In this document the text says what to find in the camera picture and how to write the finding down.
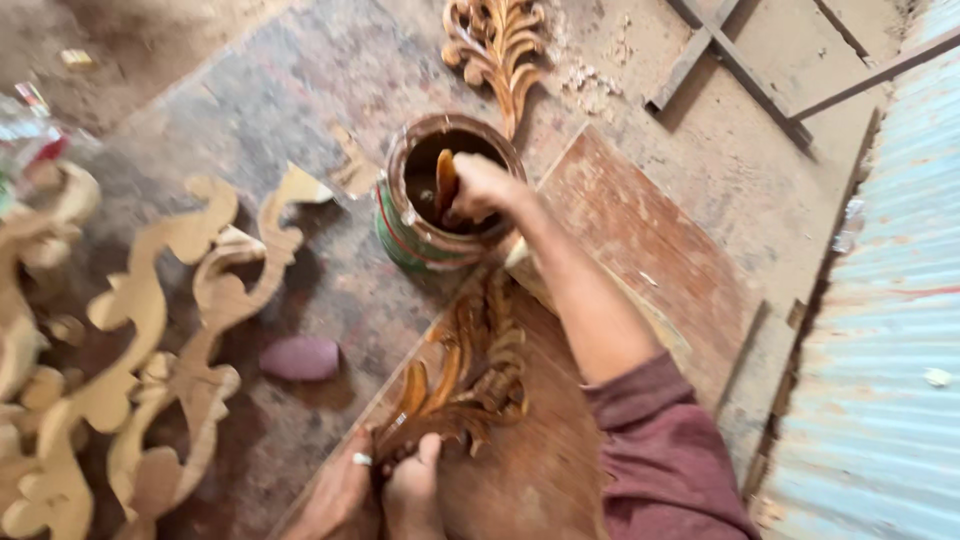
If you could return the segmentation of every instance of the dusty floor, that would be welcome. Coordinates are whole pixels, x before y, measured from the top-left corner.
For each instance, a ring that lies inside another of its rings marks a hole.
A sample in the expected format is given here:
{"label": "dusty floor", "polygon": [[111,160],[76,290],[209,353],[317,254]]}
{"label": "dusty floor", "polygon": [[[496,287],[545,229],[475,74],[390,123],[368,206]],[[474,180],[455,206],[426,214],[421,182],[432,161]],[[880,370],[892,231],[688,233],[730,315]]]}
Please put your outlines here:
{"label": "dusty floor", "polygon": [[[30,81],[56,116],[96,135],[290,0],[4,0],[0,92]],[[72,73],[63,49],[98,67]]]}

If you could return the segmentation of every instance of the corrugated metal sheet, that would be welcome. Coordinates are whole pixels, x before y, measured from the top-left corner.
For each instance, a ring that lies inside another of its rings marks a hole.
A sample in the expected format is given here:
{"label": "corrugated metal sheet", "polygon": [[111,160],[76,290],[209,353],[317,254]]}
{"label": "corrugated metal sheet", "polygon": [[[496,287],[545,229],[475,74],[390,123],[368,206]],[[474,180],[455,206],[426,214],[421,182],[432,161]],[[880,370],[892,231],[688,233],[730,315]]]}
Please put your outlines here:
{"label": "corrugated metal sheet", "polygon": [[[904,48],[958,25],[932,0]],[[960,51],[895,86],[760,490],[768,538],[960,538]]]}

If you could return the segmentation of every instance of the stain can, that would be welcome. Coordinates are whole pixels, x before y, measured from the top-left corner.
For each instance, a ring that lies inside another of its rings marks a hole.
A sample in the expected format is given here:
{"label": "stain can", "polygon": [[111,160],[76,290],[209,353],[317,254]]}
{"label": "stain can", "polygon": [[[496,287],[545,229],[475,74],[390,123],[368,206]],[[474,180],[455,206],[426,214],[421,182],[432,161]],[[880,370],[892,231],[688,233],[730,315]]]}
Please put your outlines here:
{"label": "stain can", "polygon": [[437,157],[444,149],[482,154],[528,183],[516,149],[492,126],[460,113],[424,116],[394,137],[377,180],[376,233],[397,265],[413,271],[455,270],[479,262],[512,230],[498,214],[450,229],[434,210]]}

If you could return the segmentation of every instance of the person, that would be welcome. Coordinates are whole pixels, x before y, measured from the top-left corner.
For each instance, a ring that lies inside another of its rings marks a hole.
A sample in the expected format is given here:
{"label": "person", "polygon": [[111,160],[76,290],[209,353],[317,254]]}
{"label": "person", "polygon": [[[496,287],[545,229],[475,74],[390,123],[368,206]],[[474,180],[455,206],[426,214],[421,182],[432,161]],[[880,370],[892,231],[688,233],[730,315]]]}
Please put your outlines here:
{"label": "person", "polygon": [[[632,302],[555,221],[526,185],[481,156],[457,154],[460,191],[452,211],[480,220],[499,212],[523,234],[553,297],[597,427],[607,434],[600,463],[612,480],[603,493],[612,540],[759,540],[736,489],[730,458],[693,387]],[[336,538],[370,490],[365,430],[324,467],[312,499],[287,540]],[[441,540],[432,433],[389,473],[383,488],[394,540]]]}

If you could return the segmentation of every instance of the shirt sleeve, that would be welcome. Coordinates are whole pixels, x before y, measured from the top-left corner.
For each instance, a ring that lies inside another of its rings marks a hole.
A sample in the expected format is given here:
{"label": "shirt sleeve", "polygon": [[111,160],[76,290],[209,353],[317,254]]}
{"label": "shirt sleeve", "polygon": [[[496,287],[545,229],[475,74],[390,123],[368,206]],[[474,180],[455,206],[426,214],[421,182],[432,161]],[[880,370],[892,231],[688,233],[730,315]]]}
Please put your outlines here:
{"label": "shirt sleeve", "polygon": [[603,507],[612,540],[760,540],[740,502],[727,448],[669,352],[585,386],[607,434]]}

